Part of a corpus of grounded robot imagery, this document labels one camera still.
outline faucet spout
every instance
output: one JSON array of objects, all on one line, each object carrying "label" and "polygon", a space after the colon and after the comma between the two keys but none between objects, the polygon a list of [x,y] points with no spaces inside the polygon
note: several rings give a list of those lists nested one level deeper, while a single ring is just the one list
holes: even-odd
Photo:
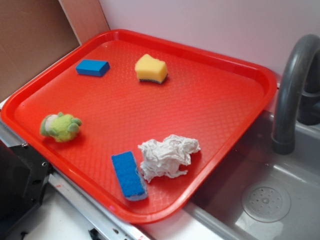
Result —
[{"label": "faucet spout", "polygon": [[284,69],[272,127],[275,153],[294,151],[297,120],[320,123],[320,38],[313,34],[300,38]]}]

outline white wall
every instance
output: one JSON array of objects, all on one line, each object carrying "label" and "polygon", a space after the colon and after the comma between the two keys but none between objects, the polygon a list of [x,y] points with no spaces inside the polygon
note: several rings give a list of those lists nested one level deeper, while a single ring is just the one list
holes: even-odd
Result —
[{"label": "white wall", "polygon": [[127,29],[265,66],[280,80],[305,34],[320,36],[320,0],[100,0]]}]

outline sink drain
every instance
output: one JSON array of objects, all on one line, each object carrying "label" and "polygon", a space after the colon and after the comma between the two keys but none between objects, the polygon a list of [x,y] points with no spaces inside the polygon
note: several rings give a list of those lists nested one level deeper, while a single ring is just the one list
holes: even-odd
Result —
[{"label": "sink drain", "polygon": [[260,181],[245,189],[242,206],[251,218],[263,223],[272,223],[287,215],[291,201],[287,191],[280,185]]}]

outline sink basin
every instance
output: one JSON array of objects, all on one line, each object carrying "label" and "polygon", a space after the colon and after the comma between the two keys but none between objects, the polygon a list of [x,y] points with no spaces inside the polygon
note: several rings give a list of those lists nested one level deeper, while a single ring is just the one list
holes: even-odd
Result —
[{"label": "sink basin", "polygon": [[190,201],[231,239],[319,239],[320,131],[297,123],[294,152],[279,155],[272,122],[263,112]]}]

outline blue sponge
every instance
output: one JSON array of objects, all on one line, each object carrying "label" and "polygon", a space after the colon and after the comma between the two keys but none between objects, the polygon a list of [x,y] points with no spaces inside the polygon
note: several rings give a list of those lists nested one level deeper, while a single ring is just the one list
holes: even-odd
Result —
[{"label": "blue sponge", "polygon": [[130,201],[145,199],[148,196],[147,187],[133,153],[127,151],[111,158],[124,197]]},{"label": "blue sponge", "polygon": [[109,69],[107,61],[84,59],[76,66],[78,74],[102,77]]}]

